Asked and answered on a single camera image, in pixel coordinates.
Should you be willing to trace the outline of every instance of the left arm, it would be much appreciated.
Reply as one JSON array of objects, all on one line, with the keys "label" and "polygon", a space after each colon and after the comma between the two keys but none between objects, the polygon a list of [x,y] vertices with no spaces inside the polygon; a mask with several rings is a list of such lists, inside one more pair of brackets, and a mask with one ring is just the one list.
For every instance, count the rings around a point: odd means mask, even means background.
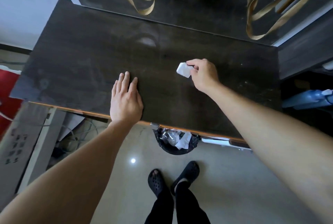
[{"label": "left arm", "polygon": [[142,116],[135,78],[119,76],[112,89],[112,122],[96,138],[50,168],[0,214],[0,223],[90,223],[124,138]]}]

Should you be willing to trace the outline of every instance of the forearm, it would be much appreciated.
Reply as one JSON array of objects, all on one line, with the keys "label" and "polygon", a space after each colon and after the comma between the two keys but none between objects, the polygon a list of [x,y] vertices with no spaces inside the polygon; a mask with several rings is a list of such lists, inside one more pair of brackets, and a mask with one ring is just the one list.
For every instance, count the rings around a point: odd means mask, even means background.
[{"label": "forearm", "polygon": [[90,223],[131,126],[111,122],[94,140],[30,184],[4,209],[0,222]]},{"label": "forearm", "polygon": [[332,138],[221,84],[208,95],[256,155],[325,221],[332,221]]}]

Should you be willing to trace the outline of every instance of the red object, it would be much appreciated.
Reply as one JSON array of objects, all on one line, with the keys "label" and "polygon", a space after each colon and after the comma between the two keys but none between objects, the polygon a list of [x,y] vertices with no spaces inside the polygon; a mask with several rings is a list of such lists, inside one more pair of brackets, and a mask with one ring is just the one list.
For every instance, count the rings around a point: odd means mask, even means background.
[{"label": "red object", "polygon": [[[9,97],[19,76],[6,70],[0,70],[0,112],[11,119],[14,119],[22,103],[21,99]],[[10,124],[11,121],[0,115],[0,141]]]}]

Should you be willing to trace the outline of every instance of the right arm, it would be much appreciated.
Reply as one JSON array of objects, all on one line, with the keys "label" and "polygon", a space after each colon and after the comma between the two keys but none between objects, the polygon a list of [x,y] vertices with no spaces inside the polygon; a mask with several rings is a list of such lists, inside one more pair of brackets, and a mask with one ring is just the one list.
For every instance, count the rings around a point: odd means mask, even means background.
[{"label": "right arm", "polygon": [[324,222],[333,222],[333,138],[257,104],[219,82],[214,64],[187,61],[195,87],[212,98],[254,153]]}]

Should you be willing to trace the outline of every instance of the floor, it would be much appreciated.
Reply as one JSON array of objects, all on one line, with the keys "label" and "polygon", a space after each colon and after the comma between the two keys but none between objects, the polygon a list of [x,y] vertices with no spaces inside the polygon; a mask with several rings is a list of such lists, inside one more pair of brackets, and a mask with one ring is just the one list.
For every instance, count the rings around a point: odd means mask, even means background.
[{"label": "floor", "polygon": [[151,129],[135,125],[119,150],[91,224],[144,223],[156,199],[148,187],[149,172],[159,168],[170,185],[191,160],[199,163],[200,175],[190,189],[212,224],[319,223],[250,151],[199,143],[191,153],[173,156],[158,146]]}]

